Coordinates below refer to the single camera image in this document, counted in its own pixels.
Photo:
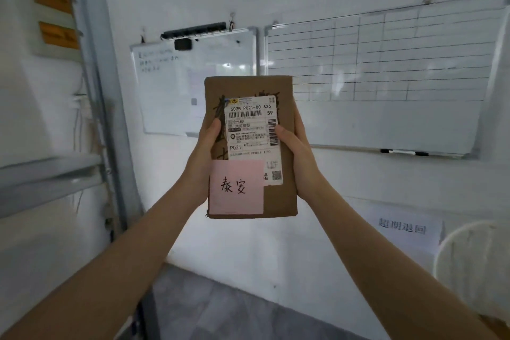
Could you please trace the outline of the grey metal shelf rack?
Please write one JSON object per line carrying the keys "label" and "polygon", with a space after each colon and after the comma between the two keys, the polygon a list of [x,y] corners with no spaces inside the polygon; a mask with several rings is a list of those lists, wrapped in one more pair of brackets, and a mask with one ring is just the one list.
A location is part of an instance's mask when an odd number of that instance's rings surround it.
{"label": "grey metal shelf rack", "polygon": [[76,29],[73,14],[0,0],[0,336],[120,230],[88,65],[45,44],[39,21]]}

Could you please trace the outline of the white paper wall sign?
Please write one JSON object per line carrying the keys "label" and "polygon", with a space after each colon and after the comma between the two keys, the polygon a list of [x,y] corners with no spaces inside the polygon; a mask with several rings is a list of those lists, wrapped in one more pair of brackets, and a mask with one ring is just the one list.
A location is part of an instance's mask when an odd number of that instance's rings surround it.
{"label": "white paper wall sign", "polygon": [[365,220],[394,245],[435,253],[443,235],[439,217],[395,208],[371,208]]}

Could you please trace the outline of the person's left forearm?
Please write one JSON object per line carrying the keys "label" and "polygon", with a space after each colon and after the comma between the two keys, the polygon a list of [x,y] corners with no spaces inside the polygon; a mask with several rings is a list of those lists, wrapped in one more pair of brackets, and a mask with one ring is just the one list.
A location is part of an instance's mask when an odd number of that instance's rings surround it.
{"label": "person's left forearm", "polygon": [[208,179],[199,183],[181,178],[134,226],[0,340],[113,340],[207,192]]}

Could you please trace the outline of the brown cardboard parcel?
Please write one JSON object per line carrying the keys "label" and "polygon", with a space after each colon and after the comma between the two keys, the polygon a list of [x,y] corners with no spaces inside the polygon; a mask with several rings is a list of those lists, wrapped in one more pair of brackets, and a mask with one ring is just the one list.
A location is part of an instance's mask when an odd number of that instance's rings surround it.
{"label": "brown cardboard parcel", "polygon": [[207,77],[205,99],[205,119],[221,122],[211,150],[207,216],[297,216],[294,156],[275,132],[276,125],[294,130],[292,77]]}

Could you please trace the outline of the person's right hand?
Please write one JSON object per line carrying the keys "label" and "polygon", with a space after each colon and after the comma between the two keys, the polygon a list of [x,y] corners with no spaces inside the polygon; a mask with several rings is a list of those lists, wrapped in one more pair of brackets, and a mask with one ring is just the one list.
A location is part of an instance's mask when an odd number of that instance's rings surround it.
{"label": "person's right hand", "polygon": [[303,120],[293,102],[294,131],[297,136],[297,155],[293,154],[293,171],[295,176],[297,195],[309,205],[317,195],[320,183],[324,177],[321,174],[312,148],[309,144]]}

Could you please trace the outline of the person's right forearm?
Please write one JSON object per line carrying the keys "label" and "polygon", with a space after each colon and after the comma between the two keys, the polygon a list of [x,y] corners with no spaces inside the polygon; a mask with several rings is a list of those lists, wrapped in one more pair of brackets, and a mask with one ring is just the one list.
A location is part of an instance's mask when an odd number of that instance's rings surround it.
{"label": "person's right forearm", "polygon": [[499,340],[483,321],[322,180],[300,189],[391,340]]}

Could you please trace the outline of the row of black markers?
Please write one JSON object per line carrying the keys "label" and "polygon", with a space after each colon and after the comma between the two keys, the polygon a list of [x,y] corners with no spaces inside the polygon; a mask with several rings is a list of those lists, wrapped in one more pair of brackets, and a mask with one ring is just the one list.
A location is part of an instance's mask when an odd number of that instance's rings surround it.
{"label": "row of black markers", "polygon": [[192,26],[175,30],[167,30],[160,34],[161,40],[173,40],[183,37],[196,36],[226,31],[226,22],[210,23],[207,25]]}

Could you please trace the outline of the small white whiteboard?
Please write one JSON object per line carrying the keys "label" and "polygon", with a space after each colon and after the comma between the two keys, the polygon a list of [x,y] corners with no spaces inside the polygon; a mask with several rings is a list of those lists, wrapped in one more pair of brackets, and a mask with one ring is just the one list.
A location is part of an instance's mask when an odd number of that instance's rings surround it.
{"label": "small white whiteboard", "polygon": [[256,27],[184,38],[193,40],[191,51],[175,51],[175,39],[130,47],[146,134],[197,137],[206,114],[205,79],[257,74]]}

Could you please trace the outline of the person's left hand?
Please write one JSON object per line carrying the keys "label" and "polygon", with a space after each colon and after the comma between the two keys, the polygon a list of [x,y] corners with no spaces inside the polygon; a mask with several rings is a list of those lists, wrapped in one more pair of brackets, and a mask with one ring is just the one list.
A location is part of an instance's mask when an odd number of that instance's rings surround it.
{"label": "person's left hand", "polygon": [[209,188],[209,177],[212,169],[212,159],[207,159],[207,129],[211,125],[206,121],[202,124],[196,146],[181,176],[184,197],[192,211],[196,210],[206,200]]}

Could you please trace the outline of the white shipping label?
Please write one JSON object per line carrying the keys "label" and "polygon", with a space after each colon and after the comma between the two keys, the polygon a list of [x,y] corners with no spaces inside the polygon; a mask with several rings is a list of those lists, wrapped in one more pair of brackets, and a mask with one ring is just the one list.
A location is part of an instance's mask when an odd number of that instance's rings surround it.
{"label": "white shipping label", "polygon": [[277,95],[228,98],[224,101],[227,155],[230,160],[262,160],[264,185],[282,185],[283,164]]}

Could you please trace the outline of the large gridded whiteboard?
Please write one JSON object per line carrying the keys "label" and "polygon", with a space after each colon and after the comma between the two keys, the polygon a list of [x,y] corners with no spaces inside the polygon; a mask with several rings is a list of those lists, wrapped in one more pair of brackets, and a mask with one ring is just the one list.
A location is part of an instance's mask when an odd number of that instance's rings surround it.
{"label": "large gridded whiteboard", "polygon": [[451,0],[265,27],[265,73],[290,75],[312,146],[469,156],[510,0]]}

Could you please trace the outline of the pink sticky note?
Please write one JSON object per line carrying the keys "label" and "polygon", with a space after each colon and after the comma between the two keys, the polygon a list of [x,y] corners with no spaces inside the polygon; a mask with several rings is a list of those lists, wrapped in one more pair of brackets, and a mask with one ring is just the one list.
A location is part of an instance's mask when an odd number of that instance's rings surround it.
{"label": "pink sticky note", "polygon": [[264,162],[213,160],[209,179],[210,216],[264,213]]}

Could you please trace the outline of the white mesh basket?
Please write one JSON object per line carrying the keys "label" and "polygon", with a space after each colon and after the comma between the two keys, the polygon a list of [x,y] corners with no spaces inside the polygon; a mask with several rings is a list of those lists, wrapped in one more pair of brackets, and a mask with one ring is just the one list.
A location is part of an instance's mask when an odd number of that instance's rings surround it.
{"label": "white mesh basket", "polygon": [[510,328],[510,220],[481,220],[448,233],[432,274],[475,313]]}

